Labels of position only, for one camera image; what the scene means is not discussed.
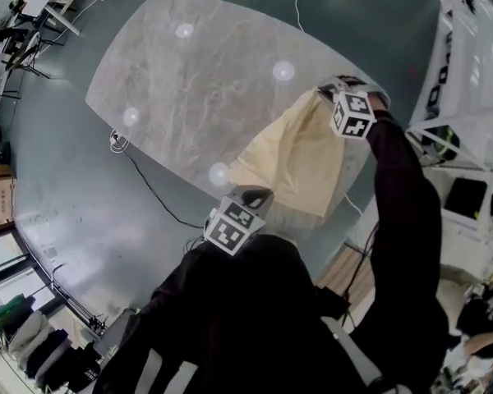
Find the oval table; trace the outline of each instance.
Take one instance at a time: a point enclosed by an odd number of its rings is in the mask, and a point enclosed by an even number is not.
[[[147,0],[109,45],[86,102],[138,149],[220,199],[231,186],[216,185],[210,169],[229,165],[333,74],[372,82],[332,48],[258,11],[219,0]],[[346,141],[329,214],[368,154],[366,142]],[[292,236],[323,222],[284,206],[270,217]]]

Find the cable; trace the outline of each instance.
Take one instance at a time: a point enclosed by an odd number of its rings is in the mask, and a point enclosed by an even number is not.
[[[75,16],[75,19],[73,19],[73,21],[71,21],[71,24],[74,24],[74,23],[75,23],[75,21],[76,21],[79,17],[81,17],[81,14],[82,14],[82,13],[84,13],[86,10],[88,10],[90,7],[92,7],[94,4],[96,4],[96,3],[97,3],[97,1],[98,1],[98,0],[94,0],[92,3],[90,3],[90,5],[89,5],[89,6],[87,6],[87,7],[86,7],[84,10],[82,10],[82,11],[81,11],[78,15],[76,15],[76,16]],[[57,40],[58,40],[61,36],[63,36],[63,35],[64,35],[64,34],[65,34],[68,30],[69,30],[69,29],[68,29],[68,28],[66,28],[66,29],[65,29],[65,30],[64,30],[64,31],[63,31],[63,32],[62,32],[62,33],[61,33],[61,34],[60,34],[57,38],[55,38],[52,42],[53,42],[53,43],[56,43],[56,42],[57,42]],[[44,52],[45,52],[48,48],[49,48],[49,46],[48,46],[48,47],[46,47],[46,48],[44,48],[42,51],[40,51],[40,52],[39,52],[39,56],[40,56],[40,55],[42,55],[42,54],[44,54]]]
[[[182,247],[182,255],[186,255],[189,251],[192,251],[197,245],[203,242],[205,238],[199,235],[197,238],[188,238]]]
[[[347,199],[347,201],[349,202],[349,204],[350,204],[351,206],[353,206],[353,207],[356,209],[356,211],[357,211],[358,213],[360,213],[360,218],[361,218],[361,217],[363,216],[363,211],[361,211],[361,210],[360,210],[360,208],[358,208],[358,206],[356,206],[356,205],[355,205],[355,204],[351,201],[351,199],[349,199],[349,198],[348,198],[348,195],[347,195],[347,194],[345,195],[345,198]]]
[[[145,182],[145,184],[148,186],[148,188],[150,189],[151,193],[155,196],[155,198],[161,203],[161,205],[163,206],[164,210],[166,210],[170,216],[172,216],[172,218],[174,218],[177,222],[181,223],[182,225],[186,225],[188,227],[193,227],[194,229],[204,229],[204,227],[200,227],[198,225],[194,225],[193,223],[189,223],[189,222],[185,222],[183,220],[181,220],[180,218],[178,218],[173,212],[172,210],[170,210],[166,204],[161,200],[161,198],[159,197],[159,195],[155,192],[155,190],[152,188],[152,186],[150,185],[150,183],[148,182],[148,180],[146,179],[146,177],[144,176],[144,174],[141,172],[141,170],[139,169],[139,167],[137,166],[137,163],[131,158],[130,155],[128,155],[128,153],[126,153],[126,148],[124,147],[124,144],[121,145],[119,142],[118,142],[118,139],[117,139],[117,136],[116,135],[113,135],[113,138],[117,141],[117,144],[118,144],[118,148],[122,151],[122,153],[124,153],[126,155],[126,157],[128,159],[130,159],[131,163],[133,163],[133,166],[135,167],[135,169],[137,170],[137,172],[139,173],[139,175],[141,176],[142,180]]]
[[[296,13],[297,13],[297,25],[299,26],[299,29],[302,30],[302,32],[305,32],[302,23],[300,22],[300,14],[299,14],[299,9],[297,8],[297,0],[294,0],[294,7],[296,8]]]
[[[357,246],[355,245],[352,245],[352,244],[349,244],[348,242],[344,242],[343,243],[347,248],[350,248],[351,250],[353,251],[356,251],[357,253],[361,254],[361,255],[366,255],[366,253],[361,249],[361,248],[358,248]]]
[[[345,289],[345,291],[343,291],[343,298],[348,302],[349,298],[350,298],[350,294],[349,294],[349,291],[351,290],[351,287],[352,285],[354,284],[354,282],[356,281],[356,276],[358,275],[358,273],[360,272],[360,268],[362,268],[362,265],[363,263],[365,262],[365,259],[367,257],[370,257],[370,251],[372,250],[372,245],[369,245],[370,242],[371,242],[371,238],[375,235],[376,231],[378,230],[378,226],[380,225],[379,222],[377,222],[375,224],[375,226],[372,228],[372,231],[371,233],[369,234],[369,236],[367,237],[367,241],[365,243],[365,248],[363,249],[363,254],[362,254],[362,258],[360,259],[360,262],[358,263],[358,265],[356,266],[356,269],[354,270],[354,273],[352,274],[352,277],[351,277],[351,281],[349,282],[347,288]],[[347,308],[347,311],[345,311],[345,314],[343,315],[343,321],[342,321],[342,326],[345,325],[345,321],[347,320],[347,316],[350,315],[350,312]]]
[[[350,311],[347,311],[347,314],[348,314],[348,317],[351,319],[352,328],[356,328],[356,324],[354,323],[354,318],[352,318]]]

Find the black sleeve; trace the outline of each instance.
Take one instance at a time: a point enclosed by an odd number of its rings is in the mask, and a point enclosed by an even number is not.
[[[210,303],[219,298],[219,278],[229,257],[205,242],[182,258],[155,289],[151,301],[130,318],[117,354],[99,375],[94,394],[134,392],[152,348],[173,363],[167,381],[183,360],[197,363],[186,352],[192,350],[201,320],[213,309]]]
[[[380,225],[371,252],[375,301],[352,339],[384,376],[428,392],[445,357],[449,325],[436,300],[440,199],[403,131],[387,112],[367,139],[376,156]]]

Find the white stripe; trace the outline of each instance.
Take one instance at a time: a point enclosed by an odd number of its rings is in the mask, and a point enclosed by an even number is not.
[[[166,387],[164,394],[183,394],[196,371],[197,365],[190,362],[182,362],[172,381]]]
[[[378,367],[365,356],[352,338],[343,330],[342,326],[339,325],[338,321],[331,317],[321,317],[321,321],[327,325],[334,338],[343,347],[365,385],[369,387],[373,381],[382,376]],[[395,392],[398,394],[411,394],[411,391],[403,385],[397,385],[396,389],[393,388],[385,394],[393,394]]]
[[[157,378],[157,374],[161,370],[163,365],[163,358],[155,350],[150,349],[148,354],[148,360],[145,367],[142,369],[141,377],[137,383],[135,394],[148,394],[151,386],[154,385],[154,381]]]

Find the gray floor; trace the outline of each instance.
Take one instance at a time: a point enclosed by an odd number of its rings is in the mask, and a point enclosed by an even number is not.
[[[142,305],[178,264],[186,239],[197,235],[163,211],[123,155],[110,152],[110,128],[85,104],[106,48],[144,1],[95,4],[76,23],[80,37],[65,35],[63,48],[50,48],[37,61],[52,79],[26,74],[14,120],[11,100],[0,109],[18,177],[17,226],[47,269],[67,264],[57,278],[93,312],[109,315],[108,321],[128,305]],[[296,25],[293,0],[226,1]],[[305,30],[382,84],[394,115],[405,124],[431,54],[437,1],[299,0],[299,7]],[[11,87],[20,80],[15,72]],[[204,221],[214,199],[138,150],[129,152],[179,216]],[[372,180],[370,161],[349,192],[362,207],[371,197]],[[343,203],[302,242],[313,277],[356,220],[357,213]]]

